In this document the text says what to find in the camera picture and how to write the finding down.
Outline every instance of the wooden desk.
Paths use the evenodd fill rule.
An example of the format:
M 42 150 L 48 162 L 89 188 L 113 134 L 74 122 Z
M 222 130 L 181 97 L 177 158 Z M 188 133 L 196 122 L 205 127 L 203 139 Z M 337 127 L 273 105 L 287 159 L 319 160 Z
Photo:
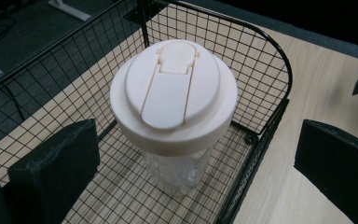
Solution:
M 235 223 L 351 223 L 294 168 L 303 119 L 325 122 L 358 137 L 358 59 L 263 29 L 293 68 L 290 103 Z

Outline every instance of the shaker bottle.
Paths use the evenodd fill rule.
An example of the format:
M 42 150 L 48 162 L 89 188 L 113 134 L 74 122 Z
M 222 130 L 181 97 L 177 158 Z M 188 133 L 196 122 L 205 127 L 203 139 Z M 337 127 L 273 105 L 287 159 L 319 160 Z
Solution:
M 173 39 L 124 63 L 112 81 L 110 101 L 154 183 L 181 196 L 205 176 L 237 95 L 235 78 L 221 60 L 197 43 Z

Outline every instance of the white lid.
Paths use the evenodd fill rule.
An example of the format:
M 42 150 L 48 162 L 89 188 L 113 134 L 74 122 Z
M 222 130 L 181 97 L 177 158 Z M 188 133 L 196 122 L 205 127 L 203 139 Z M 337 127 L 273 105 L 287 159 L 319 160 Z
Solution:
M 237 102 L 228 67 L 190 41 L 159 42 L 125 63 L 111 86 L 121 131 L 137 147 L 185 156 L 226 131 Z

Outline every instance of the wood grain surface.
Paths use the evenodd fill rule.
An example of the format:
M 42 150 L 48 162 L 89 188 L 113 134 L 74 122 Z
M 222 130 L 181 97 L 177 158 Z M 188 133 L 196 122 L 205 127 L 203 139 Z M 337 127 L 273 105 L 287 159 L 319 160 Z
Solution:
M 351 95 L 358 59 L 263 30 L 289 58 L 294 83 L 289 106 L 235 223 L 351 223 L 293 165 L 303 119 L 325 122 L 358 137 L 358 95 Z

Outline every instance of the wire basket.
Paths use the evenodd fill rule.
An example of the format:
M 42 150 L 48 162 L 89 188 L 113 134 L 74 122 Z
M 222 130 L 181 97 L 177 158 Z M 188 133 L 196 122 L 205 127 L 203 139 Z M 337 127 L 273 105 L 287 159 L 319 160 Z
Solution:
M 156 188 L 141 152 L 116 125 L 109 88 L 149 45 L 194 41 L 233 72 L 239 100 L 196 190 Z M 7 168 L 64 126 L 96 119 L 101 164 L 63 223 L 228 223 L 245 197 L 288 104 L 292 71 L 279 45 L 253 25 L 172 1 L 115 2 L 0 80 L 0 185 Z

